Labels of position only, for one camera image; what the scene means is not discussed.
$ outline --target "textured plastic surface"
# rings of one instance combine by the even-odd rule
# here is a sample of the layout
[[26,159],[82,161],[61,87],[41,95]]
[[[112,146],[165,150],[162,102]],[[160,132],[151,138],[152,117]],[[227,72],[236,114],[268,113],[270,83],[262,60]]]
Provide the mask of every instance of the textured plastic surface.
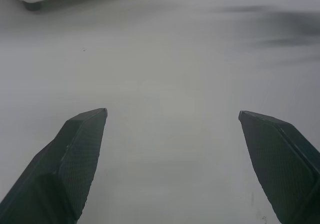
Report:
[[279,221],[320,223],[320,153],[291,124],[241,111],[253,168]]
[[0,203],[1,224],[76,223],[97,168],[106,109],[68,120]]

